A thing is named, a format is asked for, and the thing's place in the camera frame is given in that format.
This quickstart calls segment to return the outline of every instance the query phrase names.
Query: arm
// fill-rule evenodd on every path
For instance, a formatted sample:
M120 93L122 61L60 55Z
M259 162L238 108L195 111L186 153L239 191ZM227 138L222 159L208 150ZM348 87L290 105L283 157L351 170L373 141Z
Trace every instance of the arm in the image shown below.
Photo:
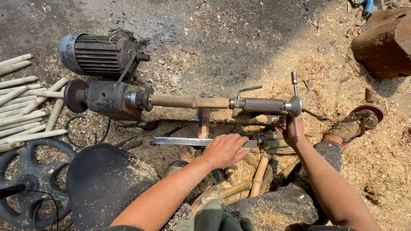
M381 230L360 194L305 139L300 118L276 127L296 151L307 171L310 185L321 208L334 225L358 231Z
M247 151L237 154L247 140L239 134L217 136L201 156L141 194L110 226L130 225L144 231L160 230L200 180L213 169L234 165L247 155Z

